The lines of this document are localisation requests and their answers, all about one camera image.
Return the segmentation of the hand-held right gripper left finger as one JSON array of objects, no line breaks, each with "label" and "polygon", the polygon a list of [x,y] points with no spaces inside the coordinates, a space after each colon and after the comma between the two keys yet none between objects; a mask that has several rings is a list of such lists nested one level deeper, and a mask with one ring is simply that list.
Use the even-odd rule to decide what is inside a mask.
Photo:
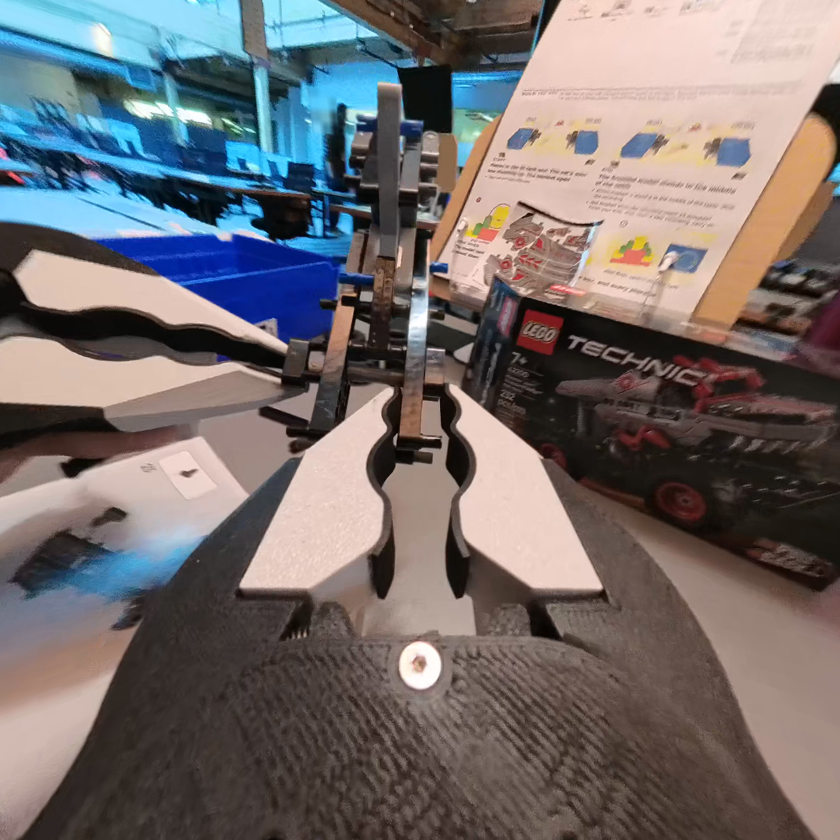
[{"label": "hand-held right gripper left finger", "polygon": [[245,596],[386,598],[395,571],[394,387],[362,405],[299,459],[239,584]]}]

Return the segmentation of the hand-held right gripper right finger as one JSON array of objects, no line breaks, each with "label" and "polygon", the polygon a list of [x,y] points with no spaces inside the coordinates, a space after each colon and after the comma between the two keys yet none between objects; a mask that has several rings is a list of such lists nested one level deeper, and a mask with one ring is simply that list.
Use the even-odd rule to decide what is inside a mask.
[{"label": "hand-held right gripper right finger", "polygon": [[457,489],[446,574],[457,598],[590,599],[604,587],[543,459],[456,385],[440,398]]}]

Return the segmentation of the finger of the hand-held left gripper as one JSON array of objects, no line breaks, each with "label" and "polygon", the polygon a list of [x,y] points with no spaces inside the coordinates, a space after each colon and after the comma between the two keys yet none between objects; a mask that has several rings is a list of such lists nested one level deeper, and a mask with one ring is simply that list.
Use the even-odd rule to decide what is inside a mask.
[{"label": "finger of the hand-held left gripper", "polygon": [[101,360],[49,339],[2,341],[3,424],[190,424],[305,392],[234,362]]},{"label": "finger of the hand-held left gripper", "polygon": [[287,345],[171,280],[31,250],[9,272],[12,299],[61,338],[142,338],[181,353],[280,367]]}]

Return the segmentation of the black grey toy brick model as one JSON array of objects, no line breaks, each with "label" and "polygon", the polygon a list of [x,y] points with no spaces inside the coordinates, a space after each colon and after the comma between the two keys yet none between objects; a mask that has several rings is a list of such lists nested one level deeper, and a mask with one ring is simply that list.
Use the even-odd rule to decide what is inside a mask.
[{"label": "black grey toy brick model", "polygon": [[402,88],[391,83],[379,84],[377,112],[359,118],[357,128],[354,189],[371,207],[371,225],[354,236],[359,256],[348,257],[336,298],[321,300],[332,313],[329,336],[291,340],[281,370],[284,385],[317,385],[311,418],[260,413],[286,424],[290,437],[315,442],[344,420],[353,383],[387,384],[400,403],[395,459],[429,465],[443,442],[423,431],[423,409],[443,391],[444,364],[428,327],[444,314],[430,302],[431,241],[419,228],[419,206],[436,192],[438,136],[404,119]]}]

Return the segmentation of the person's left hand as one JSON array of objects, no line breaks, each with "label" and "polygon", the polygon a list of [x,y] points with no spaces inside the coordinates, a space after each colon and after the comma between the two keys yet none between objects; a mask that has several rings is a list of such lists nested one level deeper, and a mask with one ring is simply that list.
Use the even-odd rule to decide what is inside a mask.
[{"label": "person's left hand", "polygon": [[1,482],[9,480],[30,460],[40,457],[104,460],[159,448],[181,439],[182,427],[143,432],[61,432],[38,436],[2,449]]}]

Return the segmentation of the white instruction booklet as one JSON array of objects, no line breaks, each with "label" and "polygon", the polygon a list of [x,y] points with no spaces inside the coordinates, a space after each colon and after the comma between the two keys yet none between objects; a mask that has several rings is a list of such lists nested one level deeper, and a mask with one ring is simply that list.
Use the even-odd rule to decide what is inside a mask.
[{"label": "white instruction booklet", "polygon": [[2,645],[136,626],[245,499],[201,437],[3,497]]}]

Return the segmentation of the blue plastic bin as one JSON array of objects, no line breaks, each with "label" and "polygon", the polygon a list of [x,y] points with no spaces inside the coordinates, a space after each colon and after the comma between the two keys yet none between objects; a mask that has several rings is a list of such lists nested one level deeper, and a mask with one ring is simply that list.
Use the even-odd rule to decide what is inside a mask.
[{"label": "blue plastic bin", "polygon": [[329,257],[261,238],[210,234],[98,238],[98,242],[262,328],[281,341],[327,333],[339,268]]}]

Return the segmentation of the black toy set box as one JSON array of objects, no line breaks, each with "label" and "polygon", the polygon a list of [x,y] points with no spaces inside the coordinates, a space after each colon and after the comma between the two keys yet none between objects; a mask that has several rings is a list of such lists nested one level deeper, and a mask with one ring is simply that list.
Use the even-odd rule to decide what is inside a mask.
[{"label": "black toy set box", "polygon": [[463,389],[574,480],[806,587],[838,582],[838,377],[494,279]]}]

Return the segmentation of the clear bag with sticker sheet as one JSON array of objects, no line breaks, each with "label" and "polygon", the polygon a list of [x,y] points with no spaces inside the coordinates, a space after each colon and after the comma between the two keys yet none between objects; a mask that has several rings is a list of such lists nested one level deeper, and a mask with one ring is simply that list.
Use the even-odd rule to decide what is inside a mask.
[{"label": "clear bag with sticker sheet", "polygon": [[502,222],[477,237],[462,234],[449,267],[455,297],[483,302],[496,281],[522,297],[561,293],[576,285],[601,219],[575,222],[517,202]]}]

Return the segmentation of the black hanging sign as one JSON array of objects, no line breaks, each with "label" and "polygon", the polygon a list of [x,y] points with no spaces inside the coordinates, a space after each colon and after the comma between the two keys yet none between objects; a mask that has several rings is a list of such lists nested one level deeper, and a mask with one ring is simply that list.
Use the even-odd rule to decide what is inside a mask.
[{"label": "black hanging sign", "polygon": [[404,119],[421,122],[425,131],[453,130],[452,68],[449,65],[397,70]]}]

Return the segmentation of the brown cardboard board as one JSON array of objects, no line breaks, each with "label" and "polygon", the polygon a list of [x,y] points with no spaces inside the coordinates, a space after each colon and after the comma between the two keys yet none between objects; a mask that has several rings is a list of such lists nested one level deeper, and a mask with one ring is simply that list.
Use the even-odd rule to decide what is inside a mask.
[{"label": "brown cardboard board", "polygon": [[761,185],[770,136],[755,121],[698,106],[664,116],[566,103],[493,120],[434,237],[451,298],[484,303],[449,289],[459,237],[485,233],[523,202],[570,221],[603,221],[576,285],[550,294],[610,314],[732,325],[771,261],[814,226],[807,218],[827,202],[836,142],[809,114]]}]

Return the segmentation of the printed instruction sheet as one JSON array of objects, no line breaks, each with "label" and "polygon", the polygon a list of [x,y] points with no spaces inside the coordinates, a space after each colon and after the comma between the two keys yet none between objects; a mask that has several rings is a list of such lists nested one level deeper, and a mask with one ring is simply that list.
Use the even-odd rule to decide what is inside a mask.
[{"label": "printed instruction sheet", "polygon": [[689,316],[838,61],[838,1],[561,2],[441,259]]}]

